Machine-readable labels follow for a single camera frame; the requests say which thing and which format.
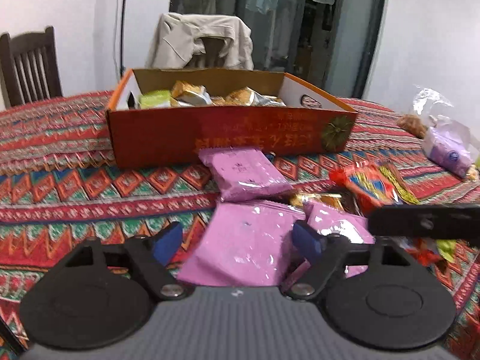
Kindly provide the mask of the pink snack packet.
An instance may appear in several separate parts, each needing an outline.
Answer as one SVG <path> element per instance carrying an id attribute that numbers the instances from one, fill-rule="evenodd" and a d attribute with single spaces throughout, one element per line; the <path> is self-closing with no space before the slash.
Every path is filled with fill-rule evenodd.
<path id="1" fill-rule="evenodd" d="M 277 286 L 295 254 L 291 231 L 303 219 L 300 209 L 277 202 L 220 203 L 176 277 L 214 287 Z"/>
<path id="2" fill-rule="evenodd" d="M 199 151 L 227 203 L 272 197 L 293 189 L 281 172 L 256 148 L 211 148 Z"/>
<path id="3" fill-rule="evenodd" d="M 375 243 L 374 237 L 367 230 L 367 220 L 364 217 L 349 214 L 345 211 L 337 210 L 323 202 L 309 201 L 304 203 L 304 219 L 309 226 L 316 230 L 320 235 L 327 236 L 335 233 L 346 236 L 352 244 L 372 245 Z M 302 274 L 310 267 L 310 264 L 299 254 L 304 261 L 285 278 L 281 286 L 297 275 Z"/>

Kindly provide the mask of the red snack packet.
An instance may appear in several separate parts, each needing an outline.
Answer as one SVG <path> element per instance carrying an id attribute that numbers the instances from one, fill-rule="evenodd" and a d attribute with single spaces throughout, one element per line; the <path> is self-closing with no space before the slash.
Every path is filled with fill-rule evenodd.
<path id="1" fill-rule="evenodd" d="M 388 205 L 418 205 L 419 200 L 391 161 L 362 161 L 329 172 L 329 179 L 348 189 L 368 216 Z"/>

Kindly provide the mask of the green snack package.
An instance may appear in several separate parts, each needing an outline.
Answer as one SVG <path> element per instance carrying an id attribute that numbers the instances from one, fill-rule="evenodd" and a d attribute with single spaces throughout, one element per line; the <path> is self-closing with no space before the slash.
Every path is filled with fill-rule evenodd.
<path id="1" fill-rule="evenodd" d="M 161 89 L 142 94 L 139 97 L 138 103 L 142 110 L 151 108 L 170 108 L 172 106 L 171 99 L 171 92 L 169 90 Z"/>

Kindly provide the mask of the silver orange snack packet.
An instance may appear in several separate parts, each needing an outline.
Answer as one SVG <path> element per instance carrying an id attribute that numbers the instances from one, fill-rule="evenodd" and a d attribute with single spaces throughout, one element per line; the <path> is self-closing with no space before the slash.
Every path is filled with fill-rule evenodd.
<path id="1" fill-rule="evenodd" d="M 191 85 L 177 81 L 171 90 L 171 96 L 180 107 L 204 107 L 212 105 L 212 100 L 203 85 Z"/>

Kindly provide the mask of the purple tissue pack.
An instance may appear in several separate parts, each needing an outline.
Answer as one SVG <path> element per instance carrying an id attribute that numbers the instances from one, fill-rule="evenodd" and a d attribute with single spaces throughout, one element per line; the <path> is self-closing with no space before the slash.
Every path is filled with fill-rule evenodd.
<path id="1" fill-rule="evenodd" d="M 427 128 L 421 147 L 426 157 L 447 171 L 465 179 L 473 164 L 470 129 L 448 116 L 438 115 Z"/>

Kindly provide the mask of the clear plastic bag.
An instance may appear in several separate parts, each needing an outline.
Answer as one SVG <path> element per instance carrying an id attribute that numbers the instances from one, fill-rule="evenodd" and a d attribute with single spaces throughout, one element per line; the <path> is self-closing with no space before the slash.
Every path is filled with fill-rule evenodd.
<path id="1" fill-rule="evenodd" d="M 436 127 L 440 120 L 453 116 L 454 105 L 432 88 L 417 87 L 418 91 L 406 113 L 396 121 L 403 131 L 424 139 L 427 130 Z"/>

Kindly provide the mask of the orange cardboard box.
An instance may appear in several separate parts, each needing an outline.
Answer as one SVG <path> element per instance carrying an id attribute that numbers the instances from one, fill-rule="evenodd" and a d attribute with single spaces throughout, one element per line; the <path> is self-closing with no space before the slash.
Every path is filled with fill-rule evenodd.
<path id="1" fill-rule="evenodd" d="M 139 98 L 178 81 L 225 98 L 250 88 L 280 106 L 179 106 L 141 109 Z M 358 114 L 345 102 L 287 72 L 209 68 L 129 70 L 106 106 L 116 165 L 193 163 L 202 149 L 256 147 L 276 155 L 344 150 Z"/>

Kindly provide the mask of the floor lamp on stand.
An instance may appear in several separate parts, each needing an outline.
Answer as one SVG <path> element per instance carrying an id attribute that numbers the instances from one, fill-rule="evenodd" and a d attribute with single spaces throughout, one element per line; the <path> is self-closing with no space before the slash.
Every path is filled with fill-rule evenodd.
<path id="1" fill-rule="evenodd" d="M 118 77 L 122 78 L 125 73 L 125 17 L 127 0 L 117 0 L 117 24 L 115 25 L 115 63 Z"/>

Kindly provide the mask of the chair with beige jacket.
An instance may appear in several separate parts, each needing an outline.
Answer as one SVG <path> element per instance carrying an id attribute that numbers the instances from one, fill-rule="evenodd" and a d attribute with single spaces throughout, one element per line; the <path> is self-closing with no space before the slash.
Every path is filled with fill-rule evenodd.
<path id="1" fill-rule="evenodd" d="M 225 40 L 214 37 L 201 37 L 204 53 L 193 55 L 189 61 L 190 68 L 222 68 L 225 57 L 221 56 Z"/>

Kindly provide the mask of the dark wooden chair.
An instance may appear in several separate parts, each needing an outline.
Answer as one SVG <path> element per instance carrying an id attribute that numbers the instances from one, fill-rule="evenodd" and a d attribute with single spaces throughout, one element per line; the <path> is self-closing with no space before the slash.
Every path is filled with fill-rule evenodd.
<path id="1" fill-rule="evenodd" d="M 55 29 L 17 36 L 1 35 L 1 73 L 7 108 L 63 95 L 55 47 Z"/>

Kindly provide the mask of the beige jacket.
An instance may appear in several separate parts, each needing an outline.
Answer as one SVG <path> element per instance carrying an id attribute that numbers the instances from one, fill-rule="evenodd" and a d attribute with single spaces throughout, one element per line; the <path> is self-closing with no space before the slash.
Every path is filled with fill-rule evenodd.
<path id="1" fill-rule="evenodd" d="M 237 16 L 165 13 L 154 31 L 145 66 L 252 70 L 252 51 L 251 29 Z"/>

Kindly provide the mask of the black framed glass door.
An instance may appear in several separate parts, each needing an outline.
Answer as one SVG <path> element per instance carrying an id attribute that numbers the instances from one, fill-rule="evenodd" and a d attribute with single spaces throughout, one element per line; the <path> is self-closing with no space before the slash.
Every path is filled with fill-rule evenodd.
<path id="1" fill-rule="evenodd" d="M 232 15 L 251 30 L 257 70 L 289 72 L 361 98 L 386 0 L 171 0 L 181 14 Z"/>

